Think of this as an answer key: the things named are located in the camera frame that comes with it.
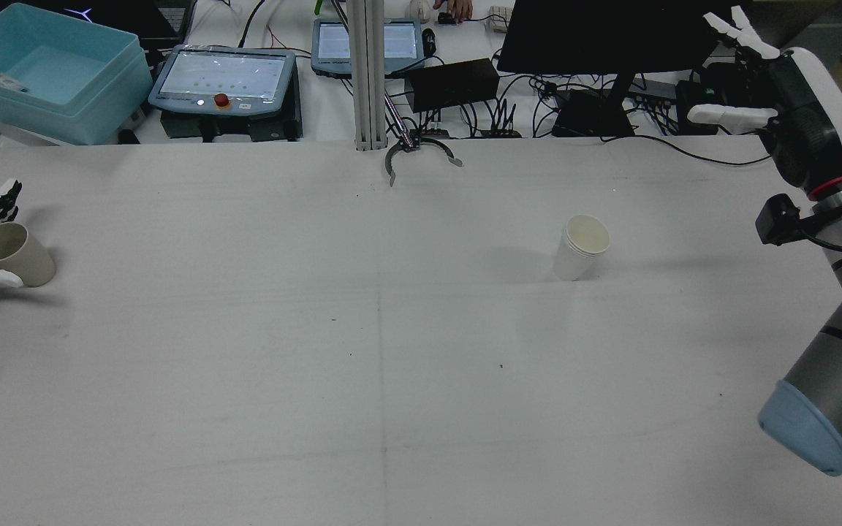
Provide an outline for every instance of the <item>white tabletop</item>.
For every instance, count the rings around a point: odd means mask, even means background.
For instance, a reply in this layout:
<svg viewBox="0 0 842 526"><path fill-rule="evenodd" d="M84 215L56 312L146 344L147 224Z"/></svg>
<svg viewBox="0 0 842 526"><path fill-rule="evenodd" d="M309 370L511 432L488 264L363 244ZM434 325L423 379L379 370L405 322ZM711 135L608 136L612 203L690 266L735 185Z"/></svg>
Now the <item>white tabletop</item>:
<svg viewBox="0 0 842 526"><path fill-rule="evenodd" d="M772 164L516 143L0 150L57 263L0 289L0 524L842 524L755 422L841 299Z"/></svg>

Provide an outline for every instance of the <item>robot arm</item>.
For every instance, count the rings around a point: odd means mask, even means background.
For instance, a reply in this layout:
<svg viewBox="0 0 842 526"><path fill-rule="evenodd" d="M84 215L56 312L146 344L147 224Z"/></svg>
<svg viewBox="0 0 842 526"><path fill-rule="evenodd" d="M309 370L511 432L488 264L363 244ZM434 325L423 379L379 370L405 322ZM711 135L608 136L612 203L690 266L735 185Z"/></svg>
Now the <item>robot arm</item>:
<svg viewBox="0 0 842 526"><path fill-rule="evenodd" d="M824 248L842 286L842 93L821 61L794 47L773 53L735 12L742 29L707 16L723 39L737 47L737 64L746 78L752 106L731 109L733 116L769 118L759 137L792 186L815 201L801 218L785 194L771 197L756 220L763 243L810 240ZM699 115L725 110L693 109ZM759 426L783 446L830 476L842 473L842 303L804 354L775 386L759 413Z"/></svg>

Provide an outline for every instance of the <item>white paper cup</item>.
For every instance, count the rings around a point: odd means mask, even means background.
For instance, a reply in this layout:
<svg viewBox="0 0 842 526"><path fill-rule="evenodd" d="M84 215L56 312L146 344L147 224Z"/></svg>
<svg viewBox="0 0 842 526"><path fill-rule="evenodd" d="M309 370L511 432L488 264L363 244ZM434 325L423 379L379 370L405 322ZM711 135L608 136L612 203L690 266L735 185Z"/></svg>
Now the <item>white paper cup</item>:
<svg viewBox="0 0 842 526"><path fill-rule="evenodd" d="M42 286L54 277L54 260L23 224L0 223L0 269L27 286Z"/></svg>
<svg viewBox="0 0 842 526"><path fill-rule="evenodd" d="M561 244L554 257L558 279L572 282L587 272L594 259L609 248L609 231L593 216L574 216L564 224Z"/></svg>

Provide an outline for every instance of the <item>light blue plastic bin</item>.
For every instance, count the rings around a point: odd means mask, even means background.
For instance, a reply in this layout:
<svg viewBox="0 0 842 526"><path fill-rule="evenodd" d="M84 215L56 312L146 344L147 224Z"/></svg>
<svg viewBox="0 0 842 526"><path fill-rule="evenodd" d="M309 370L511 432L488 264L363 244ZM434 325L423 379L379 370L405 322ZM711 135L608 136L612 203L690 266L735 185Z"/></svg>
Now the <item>light blue plastic bin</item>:
<svg viewBox="0 0 842 526"><path fill-rule="evenodd" d="M0 12L0 122L72 144L110 139L151 90L138 37L27 4Z"/></svg>

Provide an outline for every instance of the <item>laptop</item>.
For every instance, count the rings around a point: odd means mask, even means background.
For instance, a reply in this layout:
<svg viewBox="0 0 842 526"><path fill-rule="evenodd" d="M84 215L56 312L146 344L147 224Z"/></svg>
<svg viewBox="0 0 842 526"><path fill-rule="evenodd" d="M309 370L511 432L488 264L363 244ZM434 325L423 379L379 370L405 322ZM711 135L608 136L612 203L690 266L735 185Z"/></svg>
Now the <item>laptop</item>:
<svg viewBox="0 0 842 526"><path fill-rule="evenodd" d="M197 0L0 0L0 9L17 3L137 34L146 50L183 43L197 6Z"/></svg>

